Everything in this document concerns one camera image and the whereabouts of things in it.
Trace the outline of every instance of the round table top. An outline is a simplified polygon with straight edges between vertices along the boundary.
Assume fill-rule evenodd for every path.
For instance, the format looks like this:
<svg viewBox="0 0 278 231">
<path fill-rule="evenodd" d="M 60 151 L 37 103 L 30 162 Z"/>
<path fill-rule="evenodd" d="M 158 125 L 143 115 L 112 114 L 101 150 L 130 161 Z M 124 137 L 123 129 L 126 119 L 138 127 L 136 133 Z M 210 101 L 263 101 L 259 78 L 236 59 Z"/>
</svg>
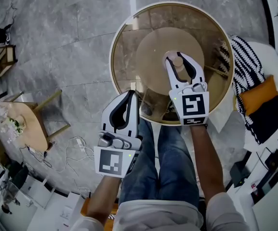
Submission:
<svg viewBox="0 0 278 231">
<path fill-rule="evenodd" d="M 229 49 L 226 57 L 230 66 L 218 60 L 223 54 L 221 47 Z M 113 39 L 110 52 L 110 73 L 117 92 L 136 90 L 142 118 L 168 126 L 180 125 L 169 98 L 171 87 L 162 63 L 168 51 L 185 53 L 204 69 L 212 112 L 232 83 L 232 50 L 221 26 L 189 4 L 152 4 L 125 21 Z M 180 79 L 191 81 L 183 66 L 176 70 Z"/>
<path fill-rule="evenodd" d="M 36 151 L 45 152 L 48 149 L 47 132 L 42 127 L 40 118 L 37 118 L 32 109 L 26 103 L 20 102 L 2 102 L 0 104 L 7 107 L 8 117 L 12 119 L 16 119 L 18 116 L 23 117 L 26 128 L 18 137 L 21 143 L 30 146 Z"/>
</svg>

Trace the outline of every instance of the glass tabletop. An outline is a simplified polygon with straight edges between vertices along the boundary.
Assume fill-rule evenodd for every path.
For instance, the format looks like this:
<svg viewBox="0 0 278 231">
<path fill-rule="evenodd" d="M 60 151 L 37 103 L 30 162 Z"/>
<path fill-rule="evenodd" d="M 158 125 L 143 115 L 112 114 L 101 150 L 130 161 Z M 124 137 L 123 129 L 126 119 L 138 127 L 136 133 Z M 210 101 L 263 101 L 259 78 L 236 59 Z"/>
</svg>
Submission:
<svg viewBox="0 0 278 231">
<path fill-rule="evenodd" d="M 228 49 L 229 64 L 221 62 Z M 119 93 L 136 90 L 140 116 L 164 125 L 180 125 L 169 98 L 170 82 L 163 65 L 168 51 L 192 57 L 204 70 L 210 112 L 232 83 L 234 64 L 229 39 L 219 24 L 199 8 L 177 2 L 153 4 L 134 14 L 117 32 L 111 49 L 111 77 Z M 191 82 L 185 67 L 180 79 Z"/>
</svg>

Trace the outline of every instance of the marble floor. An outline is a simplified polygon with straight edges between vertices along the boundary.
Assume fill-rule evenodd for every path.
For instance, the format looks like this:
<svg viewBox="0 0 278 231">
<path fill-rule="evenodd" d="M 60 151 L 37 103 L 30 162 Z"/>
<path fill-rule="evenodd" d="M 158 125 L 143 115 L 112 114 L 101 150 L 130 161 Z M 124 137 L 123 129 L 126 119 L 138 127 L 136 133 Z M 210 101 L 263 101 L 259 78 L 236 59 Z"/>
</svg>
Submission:
<svg viewBox="0 0 278 231">
<path fill-rule="evenodd" d="M 150 3 L 166 0 L 135 0 L 140 9 Z M 227 34 L 268 43 L 267 25 L 261 0 L 176 0 L 194 4 L 209 12 Z M 22 101 L 40 102 L 54 93 L 61 97 L 42 111 L 45 126 L 50 134 L 62 125 L 71 127 L 57 136 L 48 152 L 48 168 L 37 162 L 29 152 L 6 145 L 11 158 L 30 164 L 41 177 L 48 177 L 57 189 L 88 194 L 101 180 L 94 172 L 89 158 L 71 161 L 65 167 L 65 150 L 68 140 L 81 136 L 86 146 L 97 144 L 97 133 L 103 108 L 116 96 L 111 83 L 108 58 L 115 32 L 131 14 L 130 0 L 0 0 L 0 27 L 12 22 L 12 44 L 16 45 L 18 63 L 6 74 L 8 92 L 24 91 Z M 224 170 L 224 182 L 230 180 L 233 163 L 243 158 L 243 122 L 237 113 L 221 133 L 209 126 L 209 133 L 219 154 Z M 194 159 L 188 129 L 183 136 Z M 68 157 L 84 157 L 81 150 L 71 147 Z"/>
</svg>

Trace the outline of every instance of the orange pillow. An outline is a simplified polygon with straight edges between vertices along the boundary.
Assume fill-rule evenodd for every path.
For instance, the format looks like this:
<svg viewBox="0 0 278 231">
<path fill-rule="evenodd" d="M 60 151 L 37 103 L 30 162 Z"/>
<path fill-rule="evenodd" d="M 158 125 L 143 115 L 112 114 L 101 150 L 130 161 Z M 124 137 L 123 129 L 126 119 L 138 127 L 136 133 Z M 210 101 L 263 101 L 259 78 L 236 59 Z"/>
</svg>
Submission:
<svg viewBox="0 0 278 231">
<path fill-rule="evenodd" d="M 239 96 L 243 101 L 246 115 L 251 115 L 257 111 L 261 105 L 278 95 L 274 76 L 270 75 L 263 83 L 257 87 L 241 93 Z"/>
</svg>

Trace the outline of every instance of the shirt sleeve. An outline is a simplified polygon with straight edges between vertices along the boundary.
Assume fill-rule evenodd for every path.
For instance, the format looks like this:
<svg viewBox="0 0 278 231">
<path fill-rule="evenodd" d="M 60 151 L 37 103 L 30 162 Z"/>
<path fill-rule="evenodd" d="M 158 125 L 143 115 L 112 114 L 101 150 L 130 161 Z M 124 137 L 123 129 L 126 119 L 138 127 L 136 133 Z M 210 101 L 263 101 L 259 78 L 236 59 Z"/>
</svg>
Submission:
<svg viewBox="0 0 278 231">
<path fill-rule="evenodd" d="M 215 195 L 209 201 L 206 210 L 206 227 L 208 231 L 250 230 L 226 192 Z"/>
<path fill-rule="evenodd" d="M 71 231 L 104 231 L 104 227 L 94 218 L 83 217 L 75 222 Z"/>
</svg>

